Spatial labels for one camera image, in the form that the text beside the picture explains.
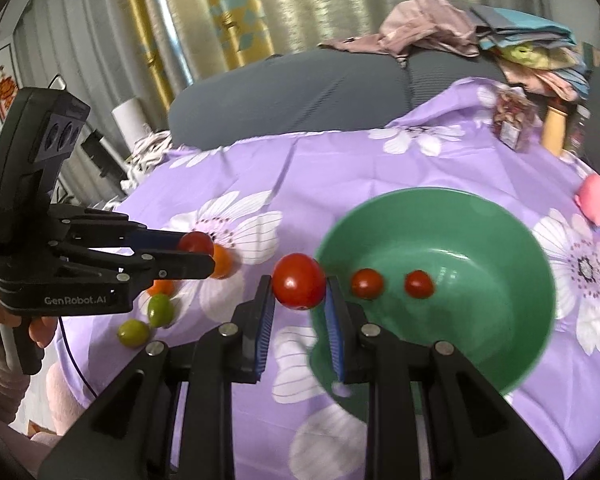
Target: gray pillow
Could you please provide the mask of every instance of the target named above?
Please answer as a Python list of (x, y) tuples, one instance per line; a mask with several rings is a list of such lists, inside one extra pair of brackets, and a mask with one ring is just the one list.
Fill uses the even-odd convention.
[(209, 150), (254, 136), (379, 128), (411, 108), (394, 58), (311, 50), (194, 83), (171, 105), (169, 126), (175, 145)]
[(463, 57), (418, 48), (409, 56), (407, 72), (414, 108), (438, 95), (454, 81), (465, 77), (485, 77), (507, 82), (502, 70), (489, 54)]

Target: orange cherry tomato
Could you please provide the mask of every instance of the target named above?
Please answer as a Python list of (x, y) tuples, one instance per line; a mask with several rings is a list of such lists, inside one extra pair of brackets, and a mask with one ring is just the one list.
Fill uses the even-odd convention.
[(307, 310), (319, 305), (324, 298), (327, 278), (312, 257), (293, 253), (276, 263), (271, 286), (282, 305), (292, 310)]
[(404, 290), (412, 298), (424, 300), (435, 292), (435, 287), (424, 270), (414, 270), (405, 276)]
[(173, 280), (154, 280), (154, 284), (150, 286), (146, 292), (149, 296), (156, 294), (165, 294), (169, 297), (173, 296), (173, 291), (176, 289)]
[(232, 258), (231, 253), (222, 247), (222, 245), (214, 244), (214, 261), (216, 263), (216, 268), (209, 277), (217, 280), (226, 278), (234, 266), (234, 259)]
[(178, 242), (179, 251), (189, 253), (204, 253), (214, 255), (214, 242), (211, 237), (202, 231), (192, 231), (185, 234)]
[(360, 269), (351, 277), (351, 291), (362, 300), (374, 300), (384, 290), (384, 278), (377, 270)]

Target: green bowl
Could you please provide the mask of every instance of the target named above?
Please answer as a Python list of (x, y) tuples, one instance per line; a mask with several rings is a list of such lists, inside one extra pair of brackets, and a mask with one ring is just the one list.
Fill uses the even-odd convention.
[[(421, 187), (378, 196), (342, 218), (315, 257), (369, 321), (405, 341), (450, 341), (503, 394), (520, 384), (547, 343), (555, 289), (540, 245), (501, 206), (470, 193)], [(350, 277), (365, 267), (384, 276), (384, 293), (371, 301), (349, 290)], [(415, 269), (435, 283), (426, 300), (404, 291), (404, 277)], [(336, 402), (365, 420), (366, 386), (342, 391), (331, 369), (324, 307), (311, 316), (314, 374)]]

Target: paper towel roll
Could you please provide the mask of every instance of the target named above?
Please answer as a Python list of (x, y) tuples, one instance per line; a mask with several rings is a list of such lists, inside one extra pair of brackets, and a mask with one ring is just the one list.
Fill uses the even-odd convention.
[(149, 126), (137, 97), (125, 101), (114, 108), (111, 113), (131, 151), (134, 150), (134, 145), (138, 140), (152, 133), (151, 126)]

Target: folded clothes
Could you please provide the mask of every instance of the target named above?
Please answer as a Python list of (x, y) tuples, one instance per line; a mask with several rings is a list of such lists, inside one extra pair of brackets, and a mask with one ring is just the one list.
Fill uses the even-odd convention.
[(512, 9), (499, 9), (484, 5), (474, 5), (472, 22), (476, 25), (477, 34), (480, 36), (485, 30), (508, 36), (524, 32), (556, 32), (562, 38), (567, 38), (571, 44), (576, 44), (571, 29), (560, 23), (552, 22), (540, 16), (534, 16)]
[(529, 68), (501, 57), (497, 61), (507, 81), (511, 84), (523, 84), (527, 92), (551, 97), (557, 95), (568, 102), (577, 101), (580, 97), (576, 89), (554, 71)]
[(574, 44), (568, 38), (561, 38), (560, 35), (554, 32), (525, 32), (523, 34), (510, 34), (509, 36), (503, 36), (492, 32), (483, 36), (479, 41), (480, 48), (483, 50), (489, 50), (497, 46), (499, 48), (505, 48), (511, 45), (517, 45), (520, 43), (531, 42), (538, 46), (545, 48), (560, 48), (562, 46), (573, 47)]
[(574, 50), (571, 50), (571, 55), (576, 60), (576, 64), (570, 67), (565, 66), (563, 68), (571, 68), (572, 70), (575, 70), (577, 73), (581, 74), (586, 79), (591, 73), (591, 69), (585, 63), (584, 56), (582, 54), (577, 53)]
[(578, 56), (578, 64), (572, 68), (581, 73), (587, 80), (593, 69), (600, 66), (600, 50), (592, 44), (582, 42), (572, 49)]
[(578, 54), (568, 48), (547, 49), (541, 46), (533, 46), (531, 43), (496, 48), (494, 51), (504, 59), (540, 70), (570, 68), (580, 62)]
[(386, 17), (378, 34), (325, 40), (319, 46), (387, 54), (402, 60), (409, 55), (411, 45), (467, 57), (480, 54), (474, 24), (463, 10), (456, 9), (446, 0), (401, 2)]
[(554, 73), (573, 86), (581, 98), (584, 100), (589, 98), (589, 82), (581, 73), (573, 68), (561, 68), (554, 70)]

